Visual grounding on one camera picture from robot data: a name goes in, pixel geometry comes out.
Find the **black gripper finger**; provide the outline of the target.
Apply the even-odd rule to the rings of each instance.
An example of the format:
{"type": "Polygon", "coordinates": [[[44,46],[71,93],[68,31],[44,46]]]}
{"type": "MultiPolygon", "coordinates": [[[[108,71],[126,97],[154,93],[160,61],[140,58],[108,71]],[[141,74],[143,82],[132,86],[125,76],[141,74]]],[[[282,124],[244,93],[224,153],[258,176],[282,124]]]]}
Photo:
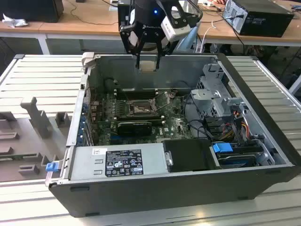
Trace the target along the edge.
{"type": "Polygon", "coordinates": [[[141,23],[133,23],[132,25],[121,26],[119,30],[124,48],[128,54],[136,56],[136,68],[140,68],[140,54],[144,47],[144,31],[141,23]],[[130,41],[131,33],[137,37],[136,44],[130,41]]]}
{"type": "Polygon", "coordinates": [[[157,46],[157,61],[156,61],[156,69],[159,69],[159,64],[161,57],[165,55],[170,55],[173,53],[175,47],[176,47],[176,41],[173,42],[167,42],[167,45],[165,47],[162,47],[162,40],[163,40],[163,34],[156,32],[155,35],[155,43],[157,46]]]}

